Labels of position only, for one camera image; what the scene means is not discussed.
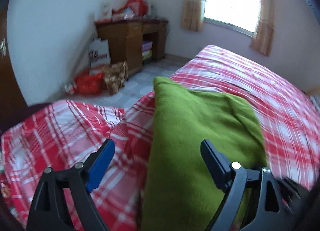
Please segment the white paper shopping bag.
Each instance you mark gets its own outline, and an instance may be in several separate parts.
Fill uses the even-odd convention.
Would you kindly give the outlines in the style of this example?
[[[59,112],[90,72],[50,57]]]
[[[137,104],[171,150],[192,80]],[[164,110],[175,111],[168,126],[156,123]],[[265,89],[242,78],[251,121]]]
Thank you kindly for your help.
[[[108,40],[94,39],[88,47],[91,68],[99,65],[110,65],[111,57]]]

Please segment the red plastic bag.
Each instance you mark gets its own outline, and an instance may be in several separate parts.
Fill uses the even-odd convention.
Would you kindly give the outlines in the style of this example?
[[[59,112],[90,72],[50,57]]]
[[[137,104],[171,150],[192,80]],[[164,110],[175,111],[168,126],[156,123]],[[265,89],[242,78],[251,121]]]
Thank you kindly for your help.
[[[104,76],[103,72],[95,75],[80,74],[74,79],[73,89],[80,95],[99,95],[103,92]]]

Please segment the dark wooden door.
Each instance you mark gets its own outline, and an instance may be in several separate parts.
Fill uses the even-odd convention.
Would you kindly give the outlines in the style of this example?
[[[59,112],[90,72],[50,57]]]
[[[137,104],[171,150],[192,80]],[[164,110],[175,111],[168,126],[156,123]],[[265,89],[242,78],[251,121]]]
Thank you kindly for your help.
[[[1,123],[27,107],[27,103],[17,83],[9,55],[7,39],[8,6],[1,10],[1,60],[0,60],[0,98]]]

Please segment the white card box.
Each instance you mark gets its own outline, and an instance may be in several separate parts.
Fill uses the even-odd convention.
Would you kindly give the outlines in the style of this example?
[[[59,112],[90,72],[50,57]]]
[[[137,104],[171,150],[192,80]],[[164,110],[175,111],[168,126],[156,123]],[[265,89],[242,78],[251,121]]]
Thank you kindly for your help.
[[[111,20],[112,19],[112,5],[110,2],[105,2],[101,6],[100,11],[101,20]]]

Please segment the right beige floral curtain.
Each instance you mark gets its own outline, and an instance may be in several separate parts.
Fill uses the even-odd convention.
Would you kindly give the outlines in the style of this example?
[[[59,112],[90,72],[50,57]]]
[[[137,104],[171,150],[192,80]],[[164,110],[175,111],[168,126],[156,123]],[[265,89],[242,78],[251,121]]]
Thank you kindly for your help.
[[[273,47],[274,14],[274,0],[261,0],[259,22],[253,36],[251,48],[267,57],[270,56]]]

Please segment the green orange striped knit sweater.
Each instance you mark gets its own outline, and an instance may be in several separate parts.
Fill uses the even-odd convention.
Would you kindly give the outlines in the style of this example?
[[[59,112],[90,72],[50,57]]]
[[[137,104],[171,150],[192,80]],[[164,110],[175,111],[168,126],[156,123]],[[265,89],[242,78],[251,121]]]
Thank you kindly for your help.
[[[142,230],[204,230],[223,192],[201,156],[209,140],[231,162],[264,167],[259,120],[243,98],[194,91],[166,78],[153,82],[153,142],[142,208]]]

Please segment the brown wooden desk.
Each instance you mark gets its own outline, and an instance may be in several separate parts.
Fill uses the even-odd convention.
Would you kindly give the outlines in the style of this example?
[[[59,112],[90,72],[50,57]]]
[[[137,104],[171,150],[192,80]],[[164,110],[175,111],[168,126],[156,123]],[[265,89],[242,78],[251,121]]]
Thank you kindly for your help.
[[[144,63],[165,58],[169,21],[166,19],[132,19],[95,22],[98,37],[108,40],[111,63],[125,61],[129,75],[142,70]],[[151,57],[143,59],[143,42],[152,42]]]

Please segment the red plaid bed sheet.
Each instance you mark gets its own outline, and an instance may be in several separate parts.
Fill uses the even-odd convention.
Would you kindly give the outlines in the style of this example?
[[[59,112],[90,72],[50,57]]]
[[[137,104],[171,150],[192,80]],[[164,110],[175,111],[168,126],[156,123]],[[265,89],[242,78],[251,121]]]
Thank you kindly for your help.
[[[247,100],[264,135],[275,176],[311,188],[319,176],[319,111],[301,90],[247,58],[207,46],[172,79],[199,91]],[[148,93],[131,108],[62,100],[30,108],[1,136],[1,230],[24,230],[40,176],[85,160],[112,138],[116,155],[93,200],[111,230],[158,230],[139,217],[152,144],[155,98]]]

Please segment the left beige floral curtain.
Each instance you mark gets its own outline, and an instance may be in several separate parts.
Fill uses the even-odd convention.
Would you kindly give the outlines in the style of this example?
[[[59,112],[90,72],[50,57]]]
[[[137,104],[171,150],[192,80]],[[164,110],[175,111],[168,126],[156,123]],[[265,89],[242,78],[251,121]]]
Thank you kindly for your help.
[[[203,1],[183,0],[181,28],[191,32],[201,32],[203,27]]]

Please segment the brown floral bag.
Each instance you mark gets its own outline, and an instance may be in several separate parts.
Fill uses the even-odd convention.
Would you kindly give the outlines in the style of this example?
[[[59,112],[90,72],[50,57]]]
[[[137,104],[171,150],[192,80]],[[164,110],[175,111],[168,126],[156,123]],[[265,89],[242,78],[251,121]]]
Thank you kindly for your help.
[[[103,66],[104,82],[110,95],[116,94],[125,87],[125,81],[129,78],[129,69],[126,62],[118,62]]]

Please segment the red gift box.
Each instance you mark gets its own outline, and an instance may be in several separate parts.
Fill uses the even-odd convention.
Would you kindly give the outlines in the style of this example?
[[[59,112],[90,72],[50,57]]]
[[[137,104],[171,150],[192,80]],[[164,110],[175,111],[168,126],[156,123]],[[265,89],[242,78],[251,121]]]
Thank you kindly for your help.
[[[135,16],[143,17],[148,15],[149,4],[147,0],[127,0],[124,9],[131,9]]]

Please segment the beige floral curtain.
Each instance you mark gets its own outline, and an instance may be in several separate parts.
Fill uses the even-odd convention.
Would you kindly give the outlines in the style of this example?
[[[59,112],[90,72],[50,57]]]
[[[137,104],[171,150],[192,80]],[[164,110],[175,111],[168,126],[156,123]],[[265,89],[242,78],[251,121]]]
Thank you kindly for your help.
[[[259,22],[253,36],[251,48],[267,57],[270,56],[273,47],[274,14],[274,0],[261,0]]]
[[[191,32],[201,32],[203,27],[203,1],[183,0],[181,28]]]

